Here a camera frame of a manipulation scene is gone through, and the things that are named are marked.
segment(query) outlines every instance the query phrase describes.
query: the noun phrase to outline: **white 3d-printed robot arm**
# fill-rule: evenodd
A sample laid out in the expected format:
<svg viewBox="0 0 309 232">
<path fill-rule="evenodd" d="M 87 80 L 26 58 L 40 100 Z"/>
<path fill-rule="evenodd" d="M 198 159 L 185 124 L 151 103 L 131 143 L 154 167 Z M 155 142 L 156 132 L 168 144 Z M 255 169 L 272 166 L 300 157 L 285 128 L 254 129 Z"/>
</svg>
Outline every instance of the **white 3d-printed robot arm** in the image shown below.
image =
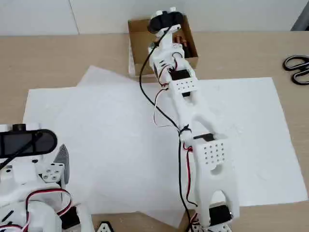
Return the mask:
<svg viewBox="0 0 309 232">
<path fill-rule="evenodd" d="M 176 12 L 158 11 L 154 17 Z M 195 194 L 198 204 L 196 212 L 203 228 L 219 231 L 222 226 L 239 217 L 237 182 L 229 150 L 229 139 L 222 133 L 221 124 L 209 110 L 207 102 L 201 96 L 199 81 L 189 62 L 184 58 L 183 47 L 173 43 L 172 34 L 181 28 L 180 24 L 161 28 L 157 37 L 166 35 L 159 47 L 149 58 L 151 68 L 160 83 L 168 83 L 168 94 L 172 99 L 178 116 L 178 127 L 190 128 L 180 134 L 180 140 L 186 146 L 192 146 L 195 168 Z M 206 134 L 195 134 L 193 124 L 199 122 Z M 225 202 L 211 204 L 215 192 L 221 191 Z"/>
</svg>

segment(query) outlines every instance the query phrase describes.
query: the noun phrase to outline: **copper component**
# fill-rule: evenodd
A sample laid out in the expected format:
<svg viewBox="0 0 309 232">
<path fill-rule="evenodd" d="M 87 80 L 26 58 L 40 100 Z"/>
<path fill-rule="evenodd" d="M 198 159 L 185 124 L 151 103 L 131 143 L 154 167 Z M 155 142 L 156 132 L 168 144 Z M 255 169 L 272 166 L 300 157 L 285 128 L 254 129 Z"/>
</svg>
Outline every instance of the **copper component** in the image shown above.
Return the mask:
<svg viewBox="0 0 309 232">
<path fill-rule="evenodd" d="M 181 40 L 182 40 L 182 37 L 179 36 L 179 35 L 176 35 L 175 36 L 175 42 L 178 43 L 178 44 L 181 44 Z"/>
<path fill-rule="evenodd" d="M 187 47 L 188 46 L 187 40 L 182 39 L 182 44 L 183 44 L 183 46 Z"/>
</svg>

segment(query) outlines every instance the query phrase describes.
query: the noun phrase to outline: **brown cardboard box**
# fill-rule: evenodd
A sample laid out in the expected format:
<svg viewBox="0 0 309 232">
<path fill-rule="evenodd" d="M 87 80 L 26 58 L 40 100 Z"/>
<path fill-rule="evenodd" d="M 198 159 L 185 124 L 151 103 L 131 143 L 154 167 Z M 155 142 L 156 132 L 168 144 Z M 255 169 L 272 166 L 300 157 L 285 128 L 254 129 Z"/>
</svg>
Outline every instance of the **brown cardboard box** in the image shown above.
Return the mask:
<svg viewBox="0 0 309 232">
<path fill-rule="evenodd" d="M 147 19 L 139 19 L 139 20 L 129 20 L 129 35 L 131 40 L 131 48 L 132 48 L 132 55 L 134 60 L 135 66 L 135 75 L 138 76 L 140 74 L 140 69 L 148 56 L 148 47 L 149 45 L 156 40 L 156 36 L 151 34 L 148 29 L 149 18 Z M 197 49 L 194 44 L 194 40 L 191 34 L 191 29 L 188 23 L 187 17 L 184 15 L 183 24 L 181 25 L 182 29 L 173 34 L 173 38 L 176 35 L 180 35 L 182 38 L 186 39 L 191 56 L 190 58 L 186 58 L 189 61 L 190 65 L 193 69 L 197 66 Z M 143 74 L 153 74 L 152 69 L 150 68 L 149 64 L 145 66 Z"/>
</svg>

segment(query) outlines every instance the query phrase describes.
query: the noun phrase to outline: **scissors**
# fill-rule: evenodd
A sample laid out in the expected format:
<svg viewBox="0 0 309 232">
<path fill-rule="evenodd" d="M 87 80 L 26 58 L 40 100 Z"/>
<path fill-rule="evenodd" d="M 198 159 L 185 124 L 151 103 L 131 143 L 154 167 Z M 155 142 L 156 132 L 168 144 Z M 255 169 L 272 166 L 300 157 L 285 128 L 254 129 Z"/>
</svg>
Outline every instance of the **scissors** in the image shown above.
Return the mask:
<svg viewBox="0 0 309 232">
<path fill-rule="evenodd" d="M 288 66 L 288 62 L 293 60 L 293 59 L 298 59 L 303 61 L 302 63 L 298 63 L 294 66 Z M 285 59 L 285 61 L 283 62 L 283 68 L 286 71 L 294 71 L 294 70 L 299 70 L 299 72 L 296 72 L 292 75 L 291 80 L 293 81 L 293 83 L 297 84 L 297 85 L 301 85 L 301 86 L 305 86 L 305 85 L 309 85 L 309 81 L 300 81 L 298 80 L 298 78 L 300 76 L 304 76 L 306 74 L 309 74 L 309 57 L 307 56 L 303 56 L 303 55 L 294 55 L 294 56 L 290 56 L 287 59 Z"/>
</svg>

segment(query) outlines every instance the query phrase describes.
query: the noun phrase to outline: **wooden table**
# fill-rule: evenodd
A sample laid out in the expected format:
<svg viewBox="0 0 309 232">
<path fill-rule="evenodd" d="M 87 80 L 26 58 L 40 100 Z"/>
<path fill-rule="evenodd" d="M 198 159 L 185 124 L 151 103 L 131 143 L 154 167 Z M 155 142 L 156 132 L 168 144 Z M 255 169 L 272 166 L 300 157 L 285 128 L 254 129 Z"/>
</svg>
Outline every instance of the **wooden table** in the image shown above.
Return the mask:
<svg viewBox="0 0 309 232">
<path fill-rule="evenodd" d="M 309 188 L 309 86 L 297 86 L 282 60 L 309 54 L 309 32 L 203 32 L 193 34 L 199 79 L 274 79 L 297 157 Z M 0 124 L 20 123 L 30 88 L 71 87 L 89 65 L 127 75 L 128 35 L 0 37 Z M 242 207 L 234 232 L 307 232 L 309 202 Z M 116 232 L 173 232 L 141 213 L 94 215 L 97 227 L 109 220 Z"/>
</svg>

